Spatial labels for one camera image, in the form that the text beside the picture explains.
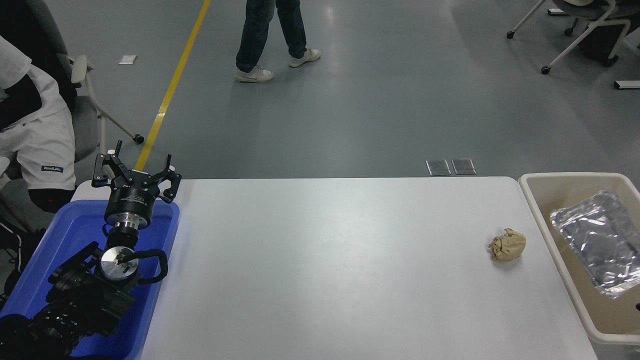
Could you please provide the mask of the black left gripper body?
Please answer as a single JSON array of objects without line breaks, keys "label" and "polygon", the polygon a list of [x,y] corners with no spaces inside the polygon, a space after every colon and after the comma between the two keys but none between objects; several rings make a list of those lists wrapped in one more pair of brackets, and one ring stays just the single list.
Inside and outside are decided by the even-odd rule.
[{"label": "black left gripper body", "polygon": [[110,182],[110,196],[105,210],[105,221],[119,222],[124,214],[137,215],[141,221],[150,222],[156,198],[160,194],[157,182],[151,176],[135,172],[130,176],[133,183],[126,183],[128,177],[120,175]]}]

